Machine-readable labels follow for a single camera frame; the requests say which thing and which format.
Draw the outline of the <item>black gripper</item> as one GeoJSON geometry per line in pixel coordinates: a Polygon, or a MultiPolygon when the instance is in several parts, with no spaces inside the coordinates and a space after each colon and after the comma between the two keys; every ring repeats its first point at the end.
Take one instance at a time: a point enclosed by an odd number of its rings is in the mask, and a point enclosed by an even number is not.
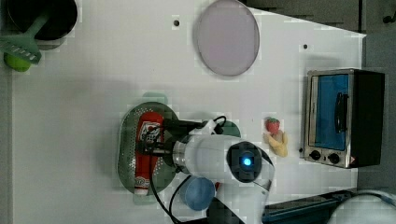
{"type": "Polygon", "coordinates": [[[176,141],[202,127],[202,122],[177,119],[165,119],[161,123],[144,121],[141,126],[141,153],[153,156],[170,154],[176,141]]]}

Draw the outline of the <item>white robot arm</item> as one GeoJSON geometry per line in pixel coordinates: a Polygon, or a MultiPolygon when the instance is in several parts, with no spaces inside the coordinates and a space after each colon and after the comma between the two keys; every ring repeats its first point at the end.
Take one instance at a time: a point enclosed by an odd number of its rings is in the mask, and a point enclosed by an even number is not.
{"type": "Polygon", "coordinates": [[[138,148],[184,174],[219,184],[206,209],[208,224],[262,224],[275,166],[256,145],[224,134],[213,119],[164,119],[143,123],[138,148]]]}

